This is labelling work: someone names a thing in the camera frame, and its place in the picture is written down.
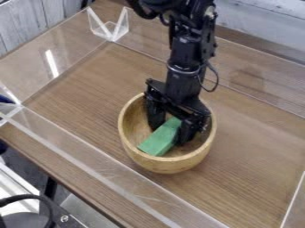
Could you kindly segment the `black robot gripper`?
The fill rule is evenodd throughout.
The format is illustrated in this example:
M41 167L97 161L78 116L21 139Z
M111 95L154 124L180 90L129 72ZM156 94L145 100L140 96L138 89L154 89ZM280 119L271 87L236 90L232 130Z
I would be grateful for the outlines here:
M146 108L148 123L156 131L166 120L166 113L181 120L176 144L184 145L201 133L210 121L212 112L200 95L205 79L206 63L182 67L168 62L166 81L148 80Z

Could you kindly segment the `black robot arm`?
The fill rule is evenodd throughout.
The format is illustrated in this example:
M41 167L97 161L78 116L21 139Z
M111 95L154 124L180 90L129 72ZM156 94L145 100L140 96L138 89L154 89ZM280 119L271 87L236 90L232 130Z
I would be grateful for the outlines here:
M206 72L214 70L210 59L217 48L216 3L214 0L126 1L141 18L160 19L169 28L168 77L165 81L148 80L148 123L158 128L172 114L181 121L174 143L182 145L205 130L212 120L200 95Z

